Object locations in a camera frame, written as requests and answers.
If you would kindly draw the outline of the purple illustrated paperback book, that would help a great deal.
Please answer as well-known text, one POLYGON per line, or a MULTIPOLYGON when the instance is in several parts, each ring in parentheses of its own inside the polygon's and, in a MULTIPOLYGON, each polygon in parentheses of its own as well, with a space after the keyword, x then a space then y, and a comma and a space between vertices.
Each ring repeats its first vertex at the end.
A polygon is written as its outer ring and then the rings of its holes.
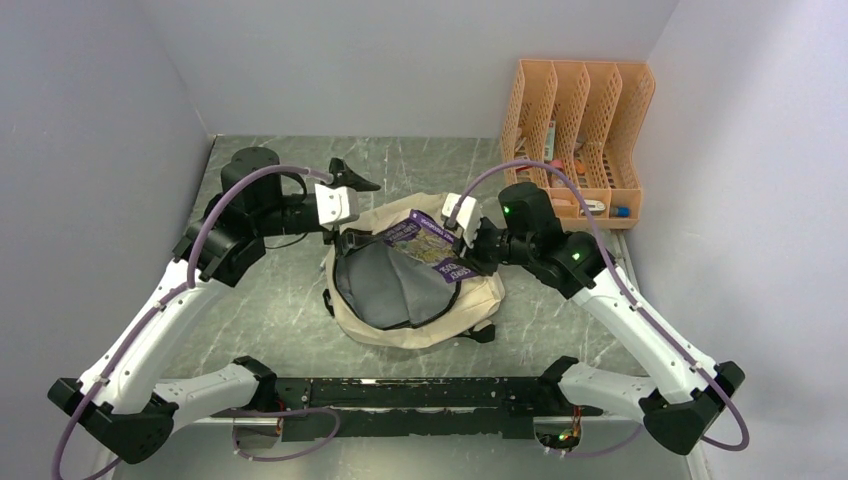
POLYGON ((457 238, 423 211, 410 209, 404 218, 382 230, 379 236, 390 248, 432 268, 446 283, 478 276, 455 255, 453 244, 457 238))

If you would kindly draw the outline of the beige canvas backpack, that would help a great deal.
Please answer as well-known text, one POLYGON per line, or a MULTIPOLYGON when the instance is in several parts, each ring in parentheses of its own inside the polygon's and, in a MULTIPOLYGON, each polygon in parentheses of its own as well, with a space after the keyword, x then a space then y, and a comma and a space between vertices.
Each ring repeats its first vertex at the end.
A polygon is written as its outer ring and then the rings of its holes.
POLYGON ((379 233, 410 209, 441 225, 448 193, 416 193, 363 213, 341 229, 371 232, 371 243, 349 255, 324 259, 323 300, 340 329, 353 340, 406 350, 426 349, 455 337, 494 340, 491 321, 505 297, 498 274, 446 283, 432 268, 387 246, 379 233))

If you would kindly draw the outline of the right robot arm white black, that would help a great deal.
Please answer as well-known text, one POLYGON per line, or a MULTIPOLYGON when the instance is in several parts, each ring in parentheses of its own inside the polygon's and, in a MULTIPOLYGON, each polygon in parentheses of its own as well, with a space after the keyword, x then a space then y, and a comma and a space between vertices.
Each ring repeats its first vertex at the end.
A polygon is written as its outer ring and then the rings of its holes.
POLYGON ((593 234, 563 229, 537 185, 510 185, 497 199, 506 226, 482 219, 470 258, 489 269, 524 268, 600 321, 645 371, 624 375, 564 356, 541 378, 542 406, 553 414, 574 405, 626 417, 666 450, 690 454, 729 409, 745 380, 741 367, 717 362, 677 333, 593 234))

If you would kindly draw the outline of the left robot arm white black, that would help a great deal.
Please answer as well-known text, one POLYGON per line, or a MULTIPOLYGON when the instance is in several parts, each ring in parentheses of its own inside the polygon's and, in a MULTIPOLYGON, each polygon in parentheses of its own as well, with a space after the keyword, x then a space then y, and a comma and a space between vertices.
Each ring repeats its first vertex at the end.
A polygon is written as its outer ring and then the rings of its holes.
POLYGON ((359 213, 357 196, 376 185, 334 158, 326 170, 286 166, 264 147, 237 151, 220 172, 220 192, 174 248, 154 293, 117 341, 49 400, 119 460, 150 458, 177 430, 244 410, 278 412, 276 374, 239 357, 210 374, 164 382, 163 372, 208 310, 266 254, 269 237, 319 233, 330 239, 359 213))

